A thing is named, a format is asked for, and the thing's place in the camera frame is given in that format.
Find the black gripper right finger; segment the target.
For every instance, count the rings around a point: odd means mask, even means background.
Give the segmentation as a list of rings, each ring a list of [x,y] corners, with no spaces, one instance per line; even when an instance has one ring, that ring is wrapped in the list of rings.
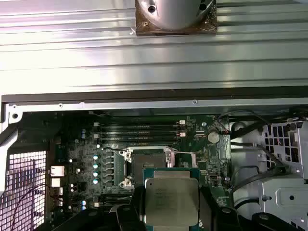
[[[220,207],[208,187],[199,189],[199,218],[206,231],[296,231],[298,228],[269,213],[255,213],[251,219],[232,207]]]

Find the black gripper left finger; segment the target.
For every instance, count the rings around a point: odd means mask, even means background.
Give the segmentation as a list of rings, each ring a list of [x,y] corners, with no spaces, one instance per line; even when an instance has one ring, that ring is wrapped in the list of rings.
[[[103,209],[85,209],[61,224],[52,227],[45,222],[37,231],[144,231],[144,187],[136,188],[128,204],[113,206],[109,212]]]

